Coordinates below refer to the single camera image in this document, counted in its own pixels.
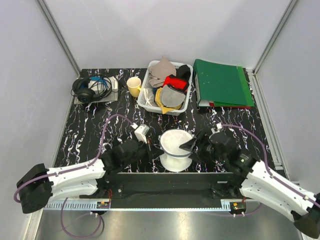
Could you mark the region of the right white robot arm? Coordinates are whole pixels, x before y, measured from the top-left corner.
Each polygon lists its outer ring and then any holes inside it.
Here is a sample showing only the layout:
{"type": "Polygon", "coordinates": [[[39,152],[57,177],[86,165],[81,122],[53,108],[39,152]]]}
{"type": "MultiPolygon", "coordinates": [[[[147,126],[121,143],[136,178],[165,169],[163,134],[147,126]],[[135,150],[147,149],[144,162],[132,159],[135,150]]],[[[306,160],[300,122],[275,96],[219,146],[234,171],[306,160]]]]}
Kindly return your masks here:
{"type": "Polygon", "coordinates": [[[320,195],[305,190],[270,169],[248,151],[237,148],[224,132],[200,132],[181,144],[197,162],[217,160],[234,178],[227,184],[228,195],[256,200],[282,214],[304,235],[320,236],[320,195]]]}

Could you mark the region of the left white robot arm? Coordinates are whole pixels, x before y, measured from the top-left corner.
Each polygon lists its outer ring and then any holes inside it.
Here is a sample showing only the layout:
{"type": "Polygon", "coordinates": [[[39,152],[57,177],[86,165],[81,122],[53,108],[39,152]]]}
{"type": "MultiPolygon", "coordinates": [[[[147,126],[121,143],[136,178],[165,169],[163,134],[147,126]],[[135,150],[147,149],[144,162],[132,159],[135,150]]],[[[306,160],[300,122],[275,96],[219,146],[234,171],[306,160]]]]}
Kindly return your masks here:
{"type": "Polygon", "coordinates": [[[164,151],[152,143],[133,139],[107,150],[98,158],[65,167],[47,168],[34,165],[16,184],[13,199],[24,214],[43,209],[49,202],[80,196],[103,198],[107,176],[120,173],[142,160],[154,160],[164,151]]]}

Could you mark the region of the white mesh laundry bag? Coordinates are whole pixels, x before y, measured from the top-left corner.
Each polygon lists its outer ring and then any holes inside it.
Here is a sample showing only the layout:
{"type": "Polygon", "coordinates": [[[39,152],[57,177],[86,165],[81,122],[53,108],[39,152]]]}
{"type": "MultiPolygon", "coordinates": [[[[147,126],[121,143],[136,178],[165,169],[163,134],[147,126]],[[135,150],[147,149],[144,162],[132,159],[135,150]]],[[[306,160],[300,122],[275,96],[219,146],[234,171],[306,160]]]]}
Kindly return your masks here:
{"type": "Polygon", "coordinates": [[[180,145],[190,141],[193,136],[182,129],[170,129],[165,131],[159,139],[164,151],[159,159],[162,166],[170,172],[179,173],[185,171],[191,164],[191,153],[181,149],[180,145]]]}

